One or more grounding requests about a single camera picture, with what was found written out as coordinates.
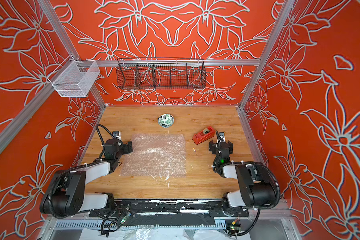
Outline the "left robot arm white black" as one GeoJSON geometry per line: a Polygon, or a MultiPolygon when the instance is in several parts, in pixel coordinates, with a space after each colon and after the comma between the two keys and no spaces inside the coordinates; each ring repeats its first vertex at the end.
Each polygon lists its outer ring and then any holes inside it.
{"type": "Polygon", "coordinates": [[[111,193],[86,193],[86,185],[113,173],[121,164],[123,155],[133,152],[132,141],[123,142],[119,131],[111,132],[97,124],[96,132],[101,140],[102,151],[91,163],[84,163],[54,173],[40,203],[42,214],[64,219],[79,213],[110,220],[117,205],[111,193]]]}

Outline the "green leaf pattern bowl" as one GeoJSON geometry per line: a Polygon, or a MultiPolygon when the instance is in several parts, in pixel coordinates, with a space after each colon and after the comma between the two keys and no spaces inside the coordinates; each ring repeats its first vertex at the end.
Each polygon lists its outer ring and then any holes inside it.
{"type": "Polygon", "coordinates": [[[162,114],[158,117],[158,124],[163,128],[171,127],[175,122],[175,118],[171,114],[162,114]]]}

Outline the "clear bubble wrap sheet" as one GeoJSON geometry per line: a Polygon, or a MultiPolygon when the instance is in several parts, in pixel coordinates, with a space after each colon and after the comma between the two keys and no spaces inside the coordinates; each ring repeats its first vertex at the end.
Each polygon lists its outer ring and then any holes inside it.
{"type": "Polygon", "coordinates": [[[185,177],[186,141],[183,135],[134,134],[133,152],[123,157],[123,177],[185,177]]]}

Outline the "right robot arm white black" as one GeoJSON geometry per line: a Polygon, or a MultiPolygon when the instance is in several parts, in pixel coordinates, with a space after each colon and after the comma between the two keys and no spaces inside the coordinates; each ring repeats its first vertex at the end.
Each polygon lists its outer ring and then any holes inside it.
{"type": "Polygon", "coordinates": [[[213,172],[222,178],[237,180],[239,185],[238,190],[223,195],[223,210],[269,210],[276,207],[281,199],[281,190],[272,171],[259,162],[231,161],[234,144],[225,141],[223,132],[216,132],[216,135],[217,141],[209,142],[209,151],[215,155],[213,172]]]}

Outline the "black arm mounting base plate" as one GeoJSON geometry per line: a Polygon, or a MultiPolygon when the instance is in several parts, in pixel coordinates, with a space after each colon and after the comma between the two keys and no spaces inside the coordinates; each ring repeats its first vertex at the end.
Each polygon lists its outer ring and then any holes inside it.
{"type": "Polygon", "coordinates": [[[115,199],[116,206],[123,206],[134,214],[169,215],[202,214],[211,217],[248,217],[241,207],[224,209],[221,199],[115,199]]]}

